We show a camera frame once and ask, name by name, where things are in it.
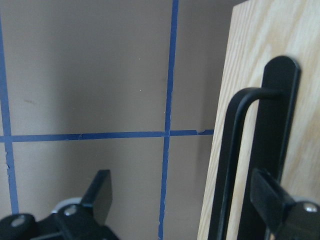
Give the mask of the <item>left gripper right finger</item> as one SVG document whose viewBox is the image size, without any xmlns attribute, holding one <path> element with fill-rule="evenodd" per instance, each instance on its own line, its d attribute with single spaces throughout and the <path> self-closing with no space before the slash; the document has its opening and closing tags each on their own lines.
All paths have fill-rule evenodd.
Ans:
<svg viewBox="0 0 320 240">
<path fill-rule="evenodd" d="M 250 202 L 268 228 L 280 228 L 296 201 L 264 169 L 255 168 L 251 176 Z"/>
</svg>

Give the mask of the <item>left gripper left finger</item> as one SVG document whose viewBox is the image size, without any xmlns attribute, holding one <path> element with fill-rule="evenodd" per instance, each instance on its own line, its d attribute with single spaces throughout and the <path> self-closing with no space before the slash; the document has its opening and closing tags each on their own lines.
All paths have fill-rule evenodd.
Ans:
<svg viewBox="0 0 320 240">
<path fill-rule="evenodd" d="M 80 201 L 84 207 L 97 221 L 104 225 L 113 200 L 112 178 L 109 169 L 99 170 L 89 188 Z"/>
</svg>

